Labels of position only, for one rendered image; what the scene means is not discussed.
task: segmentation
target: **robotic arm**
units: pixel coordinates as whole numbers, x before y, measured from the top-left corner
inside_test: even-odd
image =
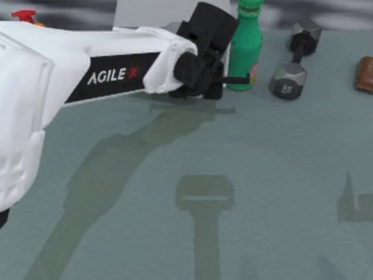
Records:
[[[238,22],[198,3],[177,34],[140,27],[67,31],[30,22],[0,22],[0,228],[32,186],[44,128],[66,103],[120,93],[168,93],[220,99],[221,58]]]

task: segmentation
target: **red spray nozzle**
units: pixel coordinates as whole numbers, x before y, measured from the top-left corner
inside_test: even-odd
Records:
[[[18,10],[17,12],[12,13],[12,17],[18,18],[21,22],[29,22],[34,24],[33,16],[36,14],[34,10]]]

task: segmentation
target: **dumbbell handle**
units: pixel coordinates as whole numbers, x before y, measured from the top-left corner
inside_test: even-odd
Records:
[[[300,64],[302,61],[303,55],[304,55],[304,45],[300,44],[294,52],[293,60],[291,60],[291,63]]]

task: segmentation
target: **tabletop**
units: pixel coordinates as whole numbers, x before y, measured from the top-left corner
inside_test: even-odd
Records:
[[[353,80],[373,33],[325,31],[291,102],[268,91],[287,36],[264,32],[247,92],[63,108],[1,279],[372,279],[373,96]]]

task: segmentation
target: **brown object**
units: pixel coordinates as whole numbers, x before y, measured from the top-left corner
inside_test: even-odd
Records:
[[[373,57],[363,57],[357,64],[355,88],[373,94]]]

